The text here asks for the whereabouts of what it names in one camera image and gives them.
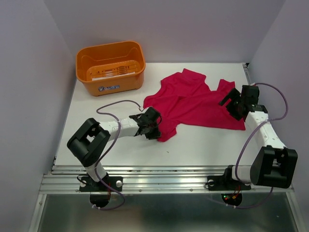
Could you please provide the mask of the red t-shirt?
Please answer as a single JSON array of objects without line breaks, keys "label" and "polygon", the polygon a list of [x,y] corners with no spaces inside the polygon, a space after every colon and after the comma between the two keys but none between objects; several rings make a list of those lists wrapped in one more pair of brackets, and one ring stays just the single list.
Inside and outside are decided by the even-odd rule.
[{"label": "red t-shirt", "polygon": [[143,107],[153,107],[161,116],[159,142],[176,135],[179,124],[245,130],[243,120],[234,119],[219,102],[235,88],[235,82],[219,81],[216,90],[206,84],[206,76],[188,69],[161,80],[160,89],[147,96]]}]

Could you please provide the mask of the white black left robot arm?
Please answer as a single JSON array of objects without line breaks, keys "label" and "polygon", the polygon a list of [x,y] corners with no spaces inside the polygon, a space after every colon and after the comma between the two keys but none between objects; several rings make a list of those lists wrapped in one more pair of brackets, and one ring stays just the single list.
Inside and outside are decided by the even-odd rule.
[{"label": "white black left robot arm", "polygon": [[111,122],[98,122],[87,119],[68,140],[67,148],[78,159],[91,178],[91,185],[96,190],[107,186],[107,172],[100,164],[103,150],[108,142],[114,146],[117,139],[144,135],[146,139],[157,139],[161,136],[159,124],[161,114],[152,107],[144,113],[131,115],[124,119],[115,118]]}]

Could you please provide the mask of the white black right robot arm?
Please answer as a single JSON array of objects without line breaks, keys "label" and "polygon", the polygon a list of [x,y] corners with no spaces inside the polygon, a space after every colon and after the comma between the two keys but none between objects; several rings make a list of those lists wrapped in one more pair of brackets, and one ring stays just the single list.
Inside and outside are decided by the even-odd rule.
[{"label": "white black right robot arm", "polygon": [[[280,140],[264,105],[259,104],[259,84],[243,85],[242,90],[232,89],[221,101],[236,120],[244,120],[252,129],[235,165],[227,167],[222,177],[223,185],[232,189],[239,184],[253,184],[272,188],[290,187],[295,172],[298,154],[288,149]],[[252,165],[240,166],[241,157],[251,139],[260,146]]]}]

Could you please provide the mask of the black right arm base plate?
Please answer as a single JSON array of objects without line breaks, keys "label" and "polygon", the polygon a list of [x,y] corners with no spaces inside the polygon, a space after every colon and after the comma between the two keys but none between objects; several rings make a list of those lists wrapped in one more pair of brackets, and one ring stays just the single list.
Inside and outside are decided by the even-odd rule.
[{"label": "black right arm base plate", "polygon": [[245,185],[234,179],[225,178],[223,175],[207,176],[205,185],[209,191],[251,190],[250,185]]}]

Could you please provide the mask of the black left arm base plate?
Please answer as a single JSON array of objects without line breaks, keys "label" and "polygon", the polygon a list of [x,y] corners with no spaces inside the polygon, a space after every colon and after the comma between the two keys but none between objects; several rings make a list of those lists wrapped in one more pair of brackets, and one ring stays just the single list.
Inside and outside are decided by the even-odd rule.
[{"label": "black left arm base plate", "polygon": [[[91,177],[87,175],[78,175],[77,180],[80,182],[79,191],[80,192],[107,192],[110,191],[104,184],[100,181],[95,182]],[[123,187],[123,177],[122,176],[108,176],[103,178],[103,181],[111,188],[116,191],[121,192]]]}]

